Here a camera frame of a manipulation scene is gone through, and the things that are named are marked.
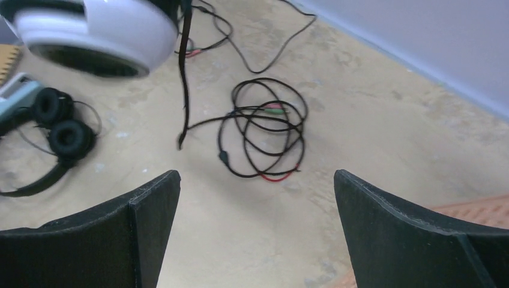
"cable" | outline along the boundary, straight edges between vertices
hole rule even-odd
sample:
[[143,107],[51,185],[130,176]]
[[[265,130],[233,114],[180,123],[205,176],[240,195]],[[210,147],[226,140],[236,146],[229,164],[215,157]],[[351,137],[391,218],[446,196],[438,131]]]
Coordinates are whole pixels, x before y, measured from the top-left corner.
[[[209,2],[206,2],[205,0],[199,0],[199,1],[201,3],[203,3],[203,5],[206,5],[206,7],[192,5],[191,6],[192,9],[198,9],[202,13],[212,15],[212,22],[213,22],[215,28],[219,32],[221,32],[221,34],[223,34],[223,38],[220,39],[219,41],[213,43],[212,45],[202,47],[202,48],[196,47],[194,45],[194,41],[189,38],[192,9],[189,9],[184,12],[184,15],[182,17],[184,24],[183,24],[183,28],[182,28],[182,33],[180,33],[182,35],[182,37],[181,37],[181,45],[180,45],[180,50],[178,52],[178,55],[179,55],[179,70],[180,70],[180,74],[181,74],[181,78],[182,78],[182,86],[184,89],[185,121],[184,121],[184,129],[182,130],[182,133],[180,134],[180,136],[178,138],[178,149],[179,150],[182,149],[182,143],[183,143],[185,136],[187,135],[187,132],[189,130],[199,127],[201,125],[207,124],[207,123],[219,121],[220,127],[219,127],[219,131],[218,131],[218,135],[217,135],[217,146],[219,149],[218,156],[219,156],[219,159],[221,159],[223,164],[228,168],[228,170],[231,173],[233,173],[234,175],[241,177],[241,178],[254,178],[257,176],[261,176],[262,178],[264,178],[265,180],[270,181],[270,182],[283,181],[286,178],[288,178],[291,174],[293,174],[294,172],[299,171],[298,169],[304,159],[306,146],[305,146],[305,140],[303,137],[303,133],[304,133],[304,123],[307,119],[309,109],[308,109],[307,103],[304,100],[303,96],[296,89],[291,87],[290,85],[288,85],[282,81],[279,81],[277,79],[261,77],[261,78],[257,78],[257,79],[246,80],[246,81],[238,84],[232,91],[233,110],[230,113],[226,114],[223,117],[207,119],[207,120],[204,120],[204,121],[201,121],[194,125],[189,126],[189,114],[190,114],[190,112],[189,112],[189,91],[188,91],[188,86],[187,86],[187,79],[185,77],[185,59],[194,57],[194,56],[196,56],[200,53],[203,53],[207,50],[218,48],[218,47],[224,45],[225,43],[230,42],[230,44],[233,46],[233,48],[235,49],[237,54],[239,54],[240,58],[242,59],[242,62],[244,64],[244,66],[246,67],[246,69],[248,69],[248,71],[253,74],[261,74],[261,73],[269,70],[277,62],[277,60],[279,60],[283,51],[288,46],[290,41],[292,41],[297,35],[299,35],[303,31],[305,31],[309,26],[311,26],[316,21],[317,15],[308,14],[308,13],[301,11],[294,4],[290,3],[288,0],[279,0],[284,3],[287,3],[288,5],[290,5],[292,8],[294,8],[300,14],[305,15],[305,16],[311,16],[312,20],[309,21],[309,23],[306,24],[306,26],[304,26],[302,29],[300,29],[296,33],[294,33],[291,37],[289,37],[283,43],[282,47],[280,48],[280,50],[278,51],[278,53],[276,54],[274,59],[272,59],[265,68],[256,71],[251,68],[251,66],[247,62],[244,54],[242,53],[242,51],[240,51],[238,46],[233,42],[233,39],[232,39],[233,26],[232,26],[232,24],[230,22],[228,22],[225,18],[219,16],[216,12],[215,7],[212,4],[210,4]],[[228,27],[227,31],[225,31],[224,29],[222,29],[219,26],[219,21],[226,24],[226,26]],[[264,82],[276,83],[276,84],[282,85],[286,89],[292,91],[303,103],[304,113],[301,113],[291,103],[288,103],[286,101],[282,101],[281,99],[279,99],[277,94]],[[275,98],[275,100],[265,102],[258,106],[239,106],[238,99],[239,99],[240,92],[245,90],[245,87],[252,86],[252,85],[263,86],[267,91],[270,92],[270,94]],[[293,113],[295,113],[297,115],[298,119],[300,120],[299,123],[293,124],[290,121],[289,115],[288,115],[288,113],[289,113],[288,110],[293,111]],[[260,115],[261,113],[269,113],[274,116]],[[239,121],[241,118],[246,120],[246,123],[244,125],[241,125],[241,123]],[[233,119],[235,121],[237,130],[242,135],[244,153],[245,153],[246,159],[254,170],[254,173],[252,173],[252,174],[242,174],[242,173],[239,173],[238,171],[236,171],[230,165],[229,154],[227,153],[227,151],[224,150],[224,147],[223,147],[224,127],[226,125],[226,122],[231,119]],[[255,121],[256,119],[263,119],[266,121],[282,123],[282,124],[286,125],[286,128],[272,129],[269,127],[264,127],[260,123],[256,122]],[[282,149],[282,151],[278,152],[278,153],[272,153],[272,152],[265,151],[262,148],[260,148],[259,146],[255,145],[247,137],[247,131],[248,131],[248,128],[251,127],[251,125],[254,125],[255,127],[258,127],[259,129],[261,129],[263,131],[267,131],[269,133],[286,133],[285,145],[284,145],[284,148]],[[288,170],[285,170],[282,172],[273,172],[273,168],[275,168],[278,164],[280,164],[280,162],[285,157],[285,155],[287,155],[288,152],[297,145],[297,143],[301,144],[302,149],[300,152],[300,156],[297,159],[297,162],[295,163],[295,166],[291,169],[288,169]],[[254,163],[254,161],[249,153],[248,147],[254,148],[258,152],[260,152],[266,156],[275,157],[276,159],[274,160],[274,162],[271,165],[269,165],[269,167],[267,167],[265,169],[260,169]]]
[[[19,107],[18,109],[16,109],[16,111],[14,111],[14,113],[19,113],[20,110],[26,110],[26,109],[29,109],[28,107]],[[49,154],[49,155],[52,155],[52,156],[55,156],[55,153],[52,153],[40,146],[38,146],[37,144],[35,144],[34,142],[30,141],[30,139],[28,139],[28,137],[21,131],[21,129],[19,128],[18,124],[19,123],[16,123],[16,118],[13,117],[12,118],[12,126],[15,127],[16,131],[18,132],[19,136],[21,137],[21,139],[23,139],[23,141],[25,141],[26,143],[28,143],[30,146],[32,146],[33,148],[41,151],[41,152],[44,152],[46,154]],[[43,129],[40,128],[39,129],[41,131],[41,134],[43,135],[44,138],[47,138],[47,135],[46,133],[44,133]]]
[[[205,0],[199,0],[201,3],[207,5],[209,8],[206,8],[206,7],[203,7],[203,6],[193,6],[193,8],[196,8],[198,9],[199,11],[205,13],[205,14],[210,14],[212,16],[212,22],[214,24],[214,27],[219,31],[221,32],[221,34],[224,35],[224,38],[222,38],[221,40],[219,40],[218,42],[208,46],[208,47],[205,47],[205,48],[193,48],[193,50],[197,49],[197,50],[200,50],[200,53],[204,52],[204,51],[207,51],[207,50],[211,50],[211,49],[214,49],[214,48],[217,48],[219,46],[221,46],[226,40],[230,42],[230,44],[233,46],[233,48],[235,49],[235,51],[237,52],[237,54],[239,54],[240,58],[242,59],[242,62],[244,63],[244,66],[246,67],[246,69],[248,69],[249,72],[253,73],[253,74],[262,74],[263,72],[266,72],[267,70],[269,70],[276,62],[277,60],[281,57],[281,55],[283,54],[283,51],[285,50],[285,48],[288,46],[288,44],[297,36],[299,35],[300,33],[304,32],[307,28],[309,28],[313,23],[315,23],[315,21],[318,19],[318,16],[316,14],[311,14],[311,13],[305,13],[303,12],[302,10],[300,10],[297,6],[295,6],[293,3],[289,2],[288,0],[278,0],[278,1],[281,1],[281,2],[284,2],[288,5],[290,5],[295,11],[299,12],[300,14],[304,15],[304,16],[309,16],[309,17],[312,17],[311,21],[309,21],[308,24],[306,24],[304,27],[302,27],[299,31],[297,31],[296,33],[294,33],[292,36],[290,36],[282,45],[282,47],[279,49],[279,51],[277,52],[276,56],[272,59],[272,61],[269,62],[269,64],[267,66],[265,66],[265,68],[263,69],[260,69],[258,71],[254,70],[251,68],[251,66],[249,65],[249,63],[247,62],[244,54],[242,53],[242,51],[239,49],[239,47],[235,44],[235,42],[233,42],[233,39],[232,39],[232,36],[233,36],[233,26],[230,22],[228,22],[225,18],[219,16],[217,13],[216,13],[216,9],[215,9],[215,6],[213,6],[212,4],[210,4],[209,2],[205,1]],[[228,26],[228,30],[229,31],[225,31],[223,29],[221,29],[221,27],[219,26],[219,23],[218,23],[218,20],[223,22],[224,24],[226,24]]]
[[191,8],[184,10],[184,27],[182,28],[182,38],[180,40],[180,51],[178,54],[178,68],[180,71],[180,78],[182,80],[182,90],[184,91],[184,128],[178,138],[179,150],[182,150],[185,136],[189,127],[189,87],[187,85],[187,78],[185,76],[185,51],[187,50],[187,43],[189,41],[189,32],[191,30],[191,18],[193,17],[193,10]]
[[101,116],[99,116],[99,113],[97,110],[95,110],[90,104],[86,104],[85,102],[81,101],[73,101],[74,103],[84,105],[88,109],[92,111],[92,113],[95,115],[95,118],[97,119],[97,131],[95,132],[95,135],[98,137],[103,132],[103,121],[101,120]]
[[[264,82],[272,82],[272,83],[279,84],[279,85],[285,87],[286,89],[290,90],[291,92],[293,92],[293,94],[295,94],[299,98],[299,100],[302,102],[302,104],[304,106],[304,113],[301,113],[293,104],[291,104],[287,101],[281,100],[277,96],[277,94],[274,92],[274,90],[272,88],[270,88]],[[275,98],[275,100],[265,102],[258,106],[239,106],[238,105],[239,95],[241,94],[241,92],[243,90],[247,90],[247,87],[252,87],[253,84],[261,85],[262,87],[264,87]],[[243,81],[240,84],[238,84],[232,91],[232,103],[233,103],[233,110],[230,113],[226,114],[223,117],[211,118],[211,119],[207,119],[207,120],[198,122],[192,126],[189,126],[188,130],[194,129],[194,128],[199,127],[203,124],[207,124],[207,123],[211,123],[211,122],[216,122],[216,121],[221,122],[220,126],[219,126],[218,135],[217,135],[217,146],[219,149],[218,156],[219,156],[219,159],[221,159],[221,161],[224,163],[224,165],[226,165],[228,170],[230,170],[230,172],[232,172],[234,175],[236,175],[238,177],[254,178],[257,176],[261,176],[265,180],[270,181],[270,182],[280,182],[282,180],[285,180],[287,177],[289,177],[293,172],[297,172],[300,164],[302,163],[302,160],[304,159],[304,153],[306,151],[303,133],[304,133],[304,123],[307,119],[309,109],[307,107],[306,101],[304,101],[304,97],[297,90],[295,90],[293,87],[291,87],[290,85],[288,85],[282,81],[279,81],[279,80],[273,79],[273,78],[262,77],[262,78],[252,79],[252,80],[246,80],[246,81]],[[282,116],[282,118],[277,117],[277,116],[260,115],[260,113],[276,114],[276,115]],[[289,113],[295,113],[299,119],[299,123],[293,124],[289,119]],[[241,125],[241,123],[239,122],[240,118],[243,118],[246,120],[246,123],[244,125]],[[247,161],[249,162],[249,164],[255,171],[254,174],[239,173],[234,168],[232,168],[232,166],[230,165],[229,154],[224,150],[224,147],[223,147],[223,132],[224,132],[224,126],[225,126],[226,122],[231,119],[233,119],[235,121],[237,130],[242,135],[243,144],[244,144],[244,153],[247,158]],[[269,128],[269,127],[264,127],[262,124],[256,122],[255,119],[264,119],[266,121],[282,123],[282,124],[286,125],[286,128],[273,129],[273,128]],[[248,131],[248,128],[251,126],[251,124],[258,127],[261,130],[264,130],[264,131],[267,131],[270,133],[274,133],[274,134],[286,133],[285,145],[284,145],[284,148],[282,149],[282,151],[278,152],[278,153],[268,152],[268,151],[262,149],[261,147],[255,145],[247,137],[247,131]],[[294,140],[292,140],[292,136],[294,136],[295,134],[297,137]],[[272,172],[272,169],[275,168],[276,165],[278,165],[281,162],[283,157],[285,155],[287,155],[288,152],[291,149],[293,149],[297,143],[301,144],[302,149],[301,149],[300,156],[299,156],[295,166],[291,169],[286,170],[286,171]],[[248,150],[249,146],[266,156],[275,157],[276,159],[269,167],[267,167],[265,169],[260,169],[256,166],[253,159],[251,158],[250,152]],[[284,176],[279,179],[269,178],[269,176],[282,176],[282,175],[284,175]]]

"concrete floor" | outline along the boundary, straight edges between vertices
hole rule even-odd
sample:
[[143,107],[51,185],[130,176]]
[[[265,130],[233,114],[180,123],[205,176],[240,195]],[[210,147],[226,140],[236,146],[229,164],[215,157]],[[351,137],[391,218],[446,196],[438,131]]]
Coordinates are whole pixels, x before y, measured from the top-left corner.
[[[307,21],[273,0],[213,3],[255,67]],[[200,13],[191,36],[203,45],[219,37]],[[182,192],[159,287],[330,287],[350,266],[334,199],[337,169],[424,206],[509,191],[506,123],[320,21],[264,74],[294,85],[311,109],[302,172],[281,184],[231,175],[217,158],[217,124],[193,131],[176,150],[182,93],[175,57],[147,79],[122,83],[29,55],[19,70],[94,106],[104,131],[57,186],[0,199],[0,229],[38,227],[178,170]],[[230,90],[254,78],[228,45],[189,60],[187,74],[191,122],[224,115]],[[255,90],[249,94],[260,101]],[[234,165],[248,172],[239,135],[229,129],[226,137]],[[282,143],[269,135],[259,141],[274,149]],[[17,134],[2,147],[0,189],[28,183],[54,163]]]

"wall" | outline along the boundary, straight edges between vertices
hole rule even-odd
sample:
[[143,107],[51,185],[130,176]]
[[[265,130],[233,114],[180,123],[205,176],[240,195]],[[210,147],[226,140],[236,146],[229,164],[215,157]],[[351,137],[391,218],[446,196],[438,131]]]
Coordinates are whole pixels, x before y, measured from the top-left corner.
[[11,31],[9,26],[3,18],[0,18],[0,44],[14,44],[17,42],[17,37]]
[[509,120],[509,1],[296,2]]

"headphones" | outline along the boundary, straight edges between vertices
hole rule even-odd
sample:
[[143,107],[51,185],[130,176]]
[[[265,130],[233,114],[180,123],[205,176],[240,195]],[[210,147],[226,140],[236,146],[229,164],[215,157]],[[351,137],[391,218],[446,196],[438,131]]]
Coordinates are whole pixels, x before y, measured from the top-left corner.
[[1,139],[24,123],[35,121],[38,128],[47,131],[46,139],[52,152],[46,152],[58,158],[55,167],[41,179],[16,191],[0,191],[0,196],[26,197],[42,192],[57,183],[92,151],[98,135],[88,125],[75,119],[76,103],[81,102],[74,101],[69,94],[44,88],[35,96],[31,107],[21,107],[0,122]]

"cable connector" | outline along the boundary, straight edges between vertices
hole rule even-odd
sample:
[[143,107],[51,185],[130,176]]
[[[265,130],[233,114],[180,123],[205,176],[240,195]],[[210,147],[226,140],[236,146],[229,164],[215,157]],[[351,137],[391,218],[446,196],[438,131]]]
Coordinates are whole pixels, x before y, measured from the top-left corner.
[[264,106],[267,109],[284,109],[283,105],[279,103],[271,103]]
[[264,109],[264,112],[270,113],[270,114],[276,114],[276,115],[282,115],[285,114],[286,111],[284,109]]
[[179,150],[179,151],[182,150],[182,144],[184,143],[184,139],[185,139],[184,133],[182,133],[178,136],[177,146],[176,146],[177,150]]
[[229,166],[230,165],[230,159],[228,157],[228,152],[225,150],[221,150],[219,152],[219,159],[221,159],[221,162],[224,163],[224,165]]
[[185,54],[185,57],[186,58],[191,58],[191,57],[194,57],[198,54],[202,53],[202,50],[201,49],[196,49],[196,50],[191,50],[191,51],[188,51],[188,53]]

